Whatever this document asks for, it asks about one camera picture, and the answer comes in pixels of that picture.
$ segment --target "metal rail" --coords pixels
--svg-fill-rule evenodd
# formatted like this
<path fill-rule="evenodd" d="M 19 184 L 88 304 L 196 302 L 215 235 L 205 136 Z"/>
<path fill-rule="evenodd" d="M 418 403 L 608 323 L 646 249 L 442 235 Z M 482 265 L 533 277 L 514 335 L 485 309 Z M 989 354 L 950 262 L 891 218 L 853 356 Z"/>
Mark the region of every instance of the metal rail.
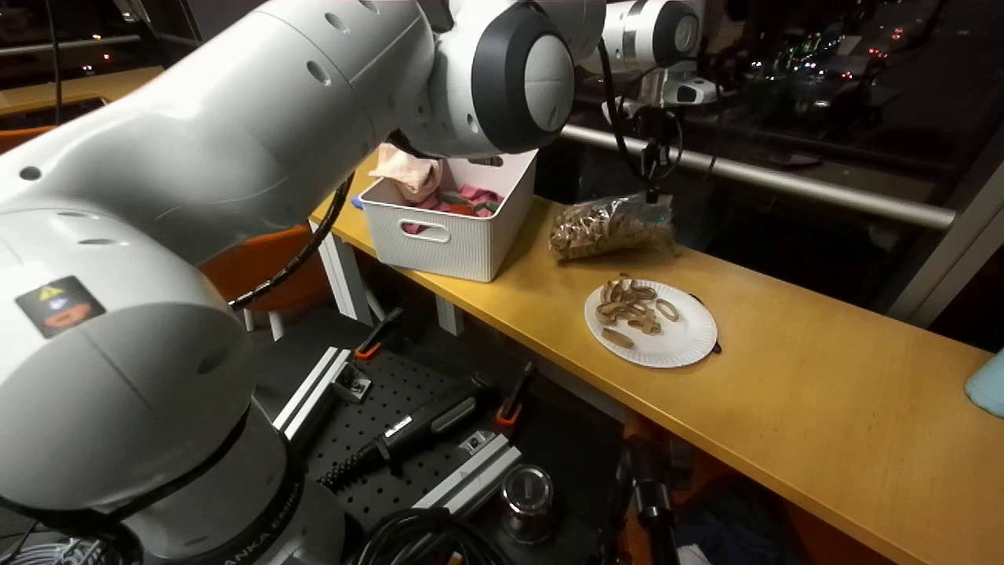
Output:
<path fill-rule="evenodd" d="M 563 126 L 560 138 L 617 149 L 617 138 L 602 129 Z M 641 138 L 624 138 L 624 143 L 629 152 L 641 152 L 650 146 Z M 680 152 L 671 149 L 671 158 L 686 168 L 704 168 L 722 177 L 734 177 L 734 182 L 746 182 L 746 184 L 759 184 L 759 187 L 772 187 L 772 191 L 784 191 L 784 194 L 799 194 L 810 200 L 824 200 L 833 206 L 862 210 L 862 214 L 874 214 L 874 217 L 888 217 L 888 218 L 901 218 L 901 223 L 913 223 L 913 227 L 924 227 L 924 228 L 947 231 L 955 218 L 955 210 L 944 210 L 944 206 L 932 206 L 932 204 L 918 204 L 918 200 L 885 197 L 885 194 L 870 194 L 870 191 L 855 191 L 846 184 L 791 176 L 791 172 L 778 172 L 778 168 L 765 168 L 765 165 L 753 165 L 753 164 L 737 164 L 737 161 L 725 161 L 725 158 L 710 158 L 710 152 L 697 152 L 697 149 L 680 149 Z"/>
<path fill-rule="evenodd" d="M 88 39 L 58 39 L 58 50 L 84 50 L 84 48 L 107 48 L 107 44 L 135 44 L 138 33 L 109 33 L 109 37 L 88 37 Z M 4 57 L 25 57 L 25 53 L 49 53 L 54 44 L 19 44 L 19 48 L 0 48 Z"/>

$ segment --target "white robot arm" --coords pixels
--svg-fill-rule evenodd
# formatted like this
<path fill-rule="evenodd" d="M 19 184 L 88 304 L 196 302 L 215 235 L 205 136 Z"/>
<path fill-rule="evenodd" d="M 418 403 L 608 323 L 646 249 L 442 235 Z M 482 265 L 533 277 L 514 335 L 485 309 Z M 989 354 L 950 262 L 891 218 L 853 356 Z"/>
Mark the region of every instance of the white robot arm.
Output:
<path fill-rule="evenodd" d="M 274 0 L 4 152 L 0 503 L 126 524 L 153 562 L 338 562 L 338 510 L 192 262 L 306 217 L 395 129 L 426 152 L 541 143 L 600 29 L 602 0 Z"/>

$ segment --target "white box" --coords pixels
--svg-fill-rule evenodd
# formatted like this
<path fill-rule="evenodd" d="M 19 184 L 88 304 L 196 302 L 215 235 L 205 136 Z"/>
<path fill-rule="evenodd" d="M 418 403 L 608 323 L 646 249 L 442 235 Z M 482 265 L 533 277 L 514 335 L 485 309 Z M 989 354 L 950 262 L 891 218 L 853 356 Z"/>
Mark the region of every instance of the white box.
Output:
<path fill-rule="evenodd" d="M 491 217 L 408 206 L 392 177 L 377 177 L 356 200 L 367 214 L 377 259 L 462 280 L 496 280 L 533 194 L 535 149 L 502 152 L 502 164 L 445 161 L 447 182 L 502 197 Z"/>

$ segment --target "machinery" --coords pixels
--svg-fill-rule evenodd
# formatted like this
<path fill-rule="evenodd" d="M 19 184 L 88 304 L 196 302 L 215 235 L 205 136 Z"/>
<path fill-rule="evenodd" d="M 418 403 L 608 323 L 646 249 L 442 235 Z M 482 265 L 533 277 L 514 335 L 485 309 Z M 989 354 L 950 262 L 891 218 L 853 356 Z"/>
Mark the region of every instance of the machinery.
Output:
<path fill-rule="evenodd" d="M 192 265 L 289 227 L 395 136 L 550 141 L 602 0 L 274 0 L 0 158 L 0 506 L 126 562 L 338 562 L 340 510 L 255 403 Z"/>

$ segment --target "label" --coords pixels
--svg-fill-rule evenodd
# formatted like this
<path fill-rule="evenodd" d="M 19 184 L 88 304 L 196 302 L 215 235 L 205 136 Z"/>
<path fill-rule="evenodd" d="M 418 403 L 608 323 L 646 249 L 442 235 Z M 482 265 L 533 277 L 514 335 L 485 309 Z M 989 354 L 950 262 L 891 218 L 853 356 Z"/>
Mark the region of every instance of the label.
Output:
<path fill-rule="evenodd" d="M 46 283 L 15 302 L 46 338 L 102 315 L 102 304 L 76 277 Z"/>

